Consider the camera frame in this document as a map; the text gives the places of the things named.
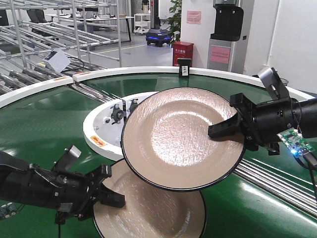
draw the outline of potted plant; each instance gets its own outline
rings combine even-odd
[[[171,0],[174,5],[169,8],[169,13],[173,13],[172,17],[167,19],[169,23],[169,35],[172,37],[171,43],[180,41],[180,26],[182,17],[182,0]]]

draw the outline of pink sign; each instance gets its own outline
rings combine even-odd
[[[229,63],[230,47],[211,46],[210,60],[220,63]]]
[[[187,11],[187,23],[188,24],[200,24],[202,20],[201,11]]]

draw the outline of ceramic plate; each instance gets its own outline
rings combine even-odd
[[[95,225],[104,238],[198,238],[206,222],[200,192],[173,192],[151,186],[137,177],[124,160],[112,166],[104,180],[125,195],[126,205],[94,205]]]
[[[238,133],[210,139],[208,126],[236,110],[221,96],[198,88],[158,92],[138,105],[122,133],[122,151],[143,180],[169,190],[197,190],[228,176],[244,153]]]

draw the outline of red fire extinguisher box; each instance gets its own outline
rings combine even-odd
[[[179,66],[178,58],[190,58],[193,60],[194,44],[177,41],[173,44],[173,66]]]

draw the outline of green conveyor belt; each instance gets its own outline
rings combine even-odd
[[[120,97],[179,86],[200,87],[229,99],[243,92],[255,103],[270,99],[261,88],[218,78],[191,75],[189,81],[177,74],[119,75],[86,82],[98,90]],[[101,163],[112,164],[86,144],[82,123],[100,103],[66,87],[58,87],[0,109],[0,148],[29,163],[50,169],[65,147],[75,144],[82,154],[71,167],[86,173]],[[303,180],[309,174],[286,149],[269,157],[267,151],[247,152],[245,158],[270,164]],[[207,205],[204,238],[315,238],[317,221],[257,186],[230,175],[202,191]],[[0,238],[56,238],[55,211],[26,205],[16,216],[0,221]],[[72,218],[61,228],[62,238],[98,238],[92,219]]]

